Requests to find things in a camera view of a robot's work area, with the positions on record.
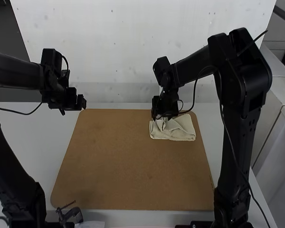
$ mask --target brown cork mat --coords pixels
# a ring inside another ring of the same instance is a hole
[[[194,142],[154,140],[150,110],[79,114],[51,203],[81,209],[213,210],[213,183],[196,115]]]

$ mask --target gray wall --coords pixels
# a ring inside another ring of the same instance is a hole
[[[10,1],[6,3],[6,6],[0,5],[0,52],[29,61]],[[0,101],[39,102],[41,95],[39,91],[0,88]]]

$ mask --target crumpled cloth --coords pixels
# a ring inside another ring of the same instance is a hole
[[[149,122],[150,137],[152,139],[169,139],[173,141],[194,141],[195,129],[189,114],[170,119],[167,117]]]

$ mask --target wire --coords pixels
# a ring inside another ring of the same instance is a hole
[[[180,111],[181,111],[182,108],[184,107],[184,102],[183,102],[182,100],[177,100],[177,101],[180,101],[180,102],[181,102],[181,108],[180,108],[180,110],[179,110],[179,113],[180,113]]]
[[[224,125],[224,128],[226,130],[226,133],[227,133],[227,136],[228,136],[228,139],[229,139],[229,142],[230,142],[230,146],[231,146],[231,151],[232,151],[232,155],[233,155],[233,160],[234,160],[234,163],[235,163],[235,166],[237,168],[237,170],[239,171],[239,173],[242,175],[244,181],[247,183],[248,185],[248,188],[250,190],[250,194],[251,194],[251,198],[253,199],[253,201],[256,203],[256,205],[258,206],[258,208],[260,209],[265,221],[266,221],[266,224],[268,226],[268,228],[271,228],[270,225],[269,225],[269,222],[267,220],[267,217],[261,207],[261,205],[258,203],[258,201],[256,200],[253,192],[252,192],[252,189],[251,189],[251,186],[250,186],[250,183],[249,183],[249,180],[246,178],[245,174],[243,173],[243,171],[240,169],[238,163],[237,163],[237,159],[236,159],[236,155],[235,155],[235,152],[234,152],[234,147],[233,147],[233,144],[232,144],[232,141],[231,141],[231,137],[230,137],[230,134],[229,134],[229,131],[227,129],[227,126],[226,126],[226,123],[225,123],[225,120],[224,120],[224,114],[223,114],[223,109],[222,109],[222,77],[221,77],[221,74],[220,72],[218,71],[218,74],[219,74],[219,79],[220,79],[220,98],[219,98],[219,111],[220,111],[220,117],[222,119],[222,122],[223,122],[223,125]]]
[[[66,74],[64,76],[67,76],[68,73],[68,62],[67,62],[67,58],[65,56],[62,56],[62,58],[64,59],[64,61],[66,62]]]
[[[3,220],[3,221],[5,221],[6,225],[10,226],[10,222],[9,222],[9,220],[8,220],[7,217],[0,216],[0,219]]]
[[[0,108],[1,111],[5,111],[5,112],[10,112],[10,113],[16,113],[16,114],[20,114],[20,115],[31,115],[33,114],[37,109],[39,109],[39,107],[42,105],[42,102],[40,102],[40,104],[30,113],[22,113],[22,112],[18,112],[15,110],[10,110],[10,109],[6,109],[6,108]]]
[[[193,88],[193,101],[192,101],[192,106],[191,106],[191,108],[190,108],[189,110],[187,110],[187,111],[181,112],[181,110],[182,110],[182,108],[183,108],[183,106],[184,106],[184,102],[183,102],[182,100],[180,100],[180,99],[177,100],[177,101],[181,101],[181,102],[182,102],[181,109],[178,111],[177,115],[188,113],[188,112],[190,112],[190,111],[193,109],[194,104],[195,104],[195,90],[196,90],[196,85],[197,85],[198,79],[199,79],[199,77],[201,76],[201,74],[202,74],[206,69],[208,69],[209,67],[216,68],[216,67],[213,66],[213,65],[205,66],[204,68],[202,68],[202,69],[200,70],[200,72],[199,72],[199,74],[198,74],[198,76],[197,76],[197,78],[196,78],[196,80],[195,80],[194,88]],[[155,110],[157,109],[157,104],[158,104],[158,102],[159,102],[159,100],[160,100],[160,98],[161,98],[161,95],[160,95],[159,99],[157,100],[157,103],[156,103],[156,106],[155,106]],[[168,114],[171,115],[171,114],[173,114],[173,112],[172,112],[172,111],[167,111],[167,112],[163,113],[160,117],[157,117],[156,119],[159,120],[159,119],[161,119],[162,117],[167,117]]]
[[[212,68],[214,67],[214,68],[216,68],[216,67],[213,66],[213,65],[209,65],[209,66],[205,66],[204,68],[201,69],[201,71],[199,72],[199,74],[198,74],[198,76],[197,76],[197,78],[196,78],[196,80],[195,80],[195,83],[194,83],[192,106],[191,106],[191,108],[188,109],[187,111],[179,112],[179,114],[188,113],[188,112],[190,112],[190,111],[193,109],[194,104],[195,104],[195,90],[196,90],[196,85],[197,85],[197,83],[198,83],[198,79],[200,78],[200,76],[201,76],[201,74],[203,73],[203,71],[206,70],[206,69],[208,69],[209,67],[212,67]]]
[[[260,39],[263,35],[265,35],[268,32],[268,30],[265,30],[264,32],[262,32],[260,35],[258,35],[254,40],[252,40],[249,44],[247,44],[246,47],[244,47],[243,50],[239,51],[237,53],[237,57],[239,57],[240,55],[243,54],[244,51],[246,51],[248,48],[251,47],[251,45],[253,45],[258,39]]]
[[[181,102],[181,108],[178,111],[178,114],[180,113],[180,111],[182,110],[182,108],[184,107],[184,102],[182,100],[177,100],[176,102],[180,101]],[[160,117],[156,117],[157,120],[161,119],[162,117],[168,117],[167,115],[172,115],[173,111],[166,111],[165,113],[163,113]]]

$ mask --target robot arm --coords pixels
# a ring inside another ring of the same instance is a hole
[[[39,90],[50,109],[80,111],[86,108],[83,95],[69,87],[70,70],[61,70],[65,57],[55,49],[43,49],[41,63],[23,61],[0,53],[0,87]]]
[[[170,64],[167,57],[162,57],[153,66],[158,84],[163,87],[161,95],[152,99],[153,119],[165,114],[169,118],[177,116],[178,88],[214,74],[225,128],[221,172],[214,191],[213,227],[248,224],[250,186],[247,180],[253,140],[272,83],[267,62],[251,42],[248,31],[240,28],[229,35],[211,36],[207,46],[177,63]]]
[[[86,100],[83,95],[77,95],[76,89],[68,86],[69,69],[61,71],[63,58],[54,49],[43,50],[40,64],[0,53],[0,86],[39,90],[42,102],[47,103],[50,109],[59,109],[62,115],[65,111],[85,109]],[[73,223],[66,223],[66,217],[60,223],[45,222],[44,191],[21,166],[6,141],[1,126],[0,201],[2,213],[11,221],[13,228],[58,228],[60,225],[65,228],[74,227]],[[75,212],[81,215],[80,210],[72,211],[73,214]],[[82,221],[82,216],[77,218],[78,222]]]

